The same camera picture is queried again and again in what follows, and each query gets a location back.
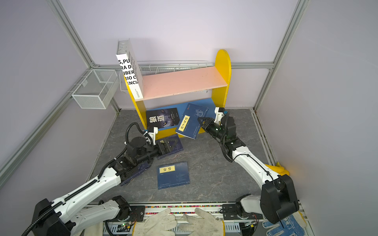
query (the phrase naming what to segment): white wire basket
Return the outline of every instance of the white wire basket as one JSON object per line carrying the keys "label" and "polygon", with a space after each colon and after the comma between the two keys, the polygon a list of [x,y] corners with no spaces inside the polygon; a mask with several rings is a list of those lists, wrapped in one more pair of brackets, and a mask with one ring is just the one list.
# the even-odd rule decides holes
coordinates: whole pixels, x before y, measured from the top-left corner
{"label": "white wire basket", "polygon": [[113,69],[93,69],[72,93],[83,109],[106,109],[119,86]]}

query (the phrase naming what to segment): work glove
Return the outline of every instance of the work glove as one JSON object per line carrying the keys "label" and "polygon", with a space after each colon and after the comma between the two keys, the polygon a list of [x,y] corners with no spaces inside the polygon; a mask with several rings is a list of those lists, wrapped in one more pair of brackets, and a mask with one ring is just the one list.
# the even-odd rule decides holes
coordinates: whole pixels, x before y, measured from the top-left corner
{"label": "work glove", "polygon": [[216,220],[212,214],[199,208],[196,208],[194,212],[203,219],[184,214],[184,220],[190,224],[180,224],[178,226],[180,230],[192,232],[188,236],[224,236],[223,221]]}
{"label": "work glove", "polygon": [[144,222],[136,222],[133,236],[174,236],[173,231],[167,231],[177,226],[175,216],[170,214],[170,208],[165,209]]}
{"label": "work glove", "polygon": [[306,222],[304,221],[302,215],[297,211],[294,214],[289,215],[288,217],[284,218],[282,224],[278,222],[276,224],[272,224],[269,221],[262,222],[262,226],[264,228],[271,228],[266,232],[266,236],[305,236],[307,235],[305,231]]}

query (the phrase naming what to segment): white book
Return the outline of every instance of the white book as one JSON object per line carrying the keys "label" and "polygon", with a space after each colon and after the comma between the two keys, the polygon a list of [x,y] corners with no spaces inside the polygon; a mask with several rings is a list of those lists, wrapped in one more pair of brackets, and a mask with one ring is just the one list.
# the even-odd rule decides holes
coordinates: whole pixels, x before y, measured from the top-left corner
{"label": "white book", "polygon": [[143,98],[143,77],[136,61],[131,42],[129,40],[118,42],[118,63],[121,66],[125,82],[129,85],[135,100]]}

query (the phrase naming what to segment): white glove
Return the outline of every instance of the white glove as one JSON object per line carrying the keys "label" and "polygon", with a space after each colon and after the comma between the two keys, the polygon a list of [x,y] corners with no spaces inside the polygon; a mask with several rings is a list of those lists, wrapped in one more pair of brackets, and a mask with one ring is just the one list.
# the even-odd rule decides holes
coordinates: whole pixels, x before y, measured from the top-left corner
{"label": "white glove", "polygon": [[196,208],[194,212],[203,219],[184,214],[184,220],[191,224],[180,224],[178,226],[180,230],[192,232],[188,236],[224,236],[223,221],[216,220],[212,214],[199,208]]}
{"label": "white glove", "polygon": [[170,208],[165,209],[144,222],[136,222],[133,236],[174,236],[173,231],[167,231],[177,226],[175,216],[170,214]]}

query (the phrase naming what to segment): black book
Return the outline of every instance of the black book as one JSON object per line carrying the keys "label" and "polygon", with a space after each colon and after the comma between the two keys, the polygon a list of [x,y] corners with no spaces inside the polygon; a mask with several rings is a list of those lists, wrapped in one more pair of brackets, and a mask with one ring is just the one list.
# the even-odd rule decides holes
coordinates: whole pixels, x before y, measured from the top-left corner
{"label": "black book", "polygon": [[146,111],[147,126],[165,128],[178,125],[180,117],[177,108],[158,109]]}

